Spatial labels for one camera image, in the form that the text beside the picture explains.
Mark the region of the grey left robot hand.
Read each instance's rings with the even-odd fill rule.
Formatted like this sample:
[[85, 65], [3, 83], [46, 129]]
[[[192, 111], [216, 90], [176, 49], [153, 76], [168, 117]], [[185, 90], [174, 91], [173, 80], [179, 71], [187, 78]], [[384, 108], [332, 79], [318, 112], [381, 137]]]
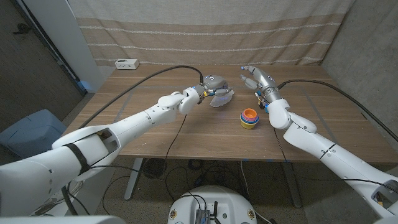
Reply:
[[219, 75], [208, 75], [203, 82], [193, 87], [200, 97], [206, 96], [225, 96], [232, 93], [228, 82]]

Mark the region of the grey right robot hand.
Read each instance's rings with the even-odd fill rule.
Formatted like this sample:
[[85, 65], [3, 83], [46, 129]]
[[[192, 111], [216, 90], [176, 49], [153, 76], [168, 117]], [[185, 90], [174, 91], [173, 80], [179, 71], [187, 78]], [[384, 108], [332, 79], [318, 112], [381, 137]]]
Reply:
[[244, 75], [241, 75], [241, 79], [244, 84], [252, 90], [259, 90], [268, 103], [282, 99], [277, 90], [277, 85], [275, 84], [274, 79], [268, 73], [251, 65], [241, 66], [241, 69], [249, 71], [252, 77], [255, 79], [252, 80]]

